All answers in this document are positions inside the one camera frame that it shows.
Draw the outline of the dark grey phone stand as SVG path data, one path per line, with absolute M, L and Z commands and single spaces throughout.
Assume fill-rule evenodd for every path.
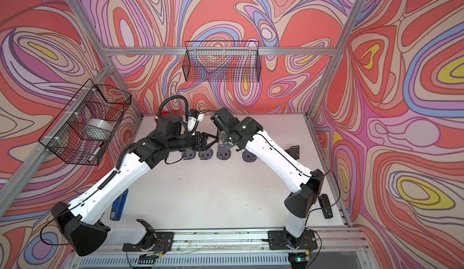
M 299 160 L 300 159 L 300 146 L 299 145 L 293 145 L 287 149 L 285 149 L 285 152 L 292 156 L 293 159 Z

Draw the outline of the black rectangular phone stand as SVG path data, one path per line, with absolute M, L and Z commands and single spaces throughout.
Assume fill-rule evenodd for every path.
M 211 139 L 213 140 L 212 142 L 207 143 L 207 146 L 206 146 L 206 149 L 207 149 L 207 150 L 210 149 L 214 144 L 220 142 L 220 138 L 219 138 L 220 133 L 221 133 L 221 132 L 220 132 L 219 130 L 216 131 L 216 134 L 215 134 L 215 135 L 206 133 L 207 138 L 208 138 L 208 139 L 211 138 Z

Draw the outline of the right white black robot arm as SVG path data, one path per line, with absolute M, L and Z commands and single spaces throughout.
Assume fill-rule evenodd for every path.
M 286 224 L 277 245 L 297 249 L 304 240 L 306 223 L 311 207 L 317 202 L 324 173 L 300 164 L 282 149 L 251 117 L 239 120 L 227 109 L 215 112 L 210 120 L 217 127 L 218 136 L 226 148 L 237 147 L 247 150 L 262 160 L 287 185 L 290 194 L 284 201 L 288 210 Z

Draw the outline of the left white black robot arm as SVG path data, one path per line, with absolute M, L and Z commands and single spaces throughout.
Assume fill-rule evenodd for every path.
M 101 218 L 106 209 L 132 183 L 148 173 L 171 152 L 208 148 L 206 133 L 197 133 L 204 113 L 187 109 L 184 116 L 158 111 L 157 127 L 147 137 L 127 145 L 115 168 L 81 196 L 70 203 L 58 202 L 51 209 L 54 222 L 67 243 L 79 256 L 87 256 L 101 246 L 131 244 L 142 251 L 155 247 L 157 236 L 145 220 L 137 225 L 105 224 Z

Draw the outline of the white marker in basket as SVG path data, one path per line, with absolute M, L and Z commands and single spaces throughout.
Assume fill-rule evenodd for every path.
M 102 147 L 98 147 L 89 157 L 88 162 L 89 163 L 98 163 L 101 159 L 103 149 Z

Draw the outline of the blue stapler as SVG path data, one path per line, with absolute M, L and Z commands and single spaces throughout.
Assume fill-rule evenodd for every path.
M 112 221 L 119 221 L 121 220 L 123 209 L 125 202 L 127 200 L 127 196 L 129 193 L 129 189 L 126 189 L 112 204 L 111 207 L 111 214 L 110 220 Z

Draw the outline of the black stapler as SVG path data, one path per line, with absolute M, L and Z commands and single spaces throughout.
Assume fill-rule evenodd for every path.
M 332 219 L 334 214 L 332 211 L 332 204 L 330 203 L 329 197 L 327 194 L 321 194 L 318 198 L 320 210 L 325 219 Z

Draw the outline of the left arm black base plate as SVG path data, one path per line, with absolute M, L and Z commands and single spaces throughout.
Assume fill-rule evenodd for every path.
M 137 244 L 124 244 L 124 252 L 155 252 L 166 253 L 171 251 L 174 243 L 174 232 L 149 233 Z

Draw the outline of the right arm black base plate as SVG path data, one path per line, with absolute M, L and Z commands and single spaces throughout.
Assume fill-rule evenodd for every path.
M 315 232 L 305 229 L 300 237 L 294 237 L 285 229 L 267 232 L 266 242 L 271 250 L 308 250 L 318 248 Z

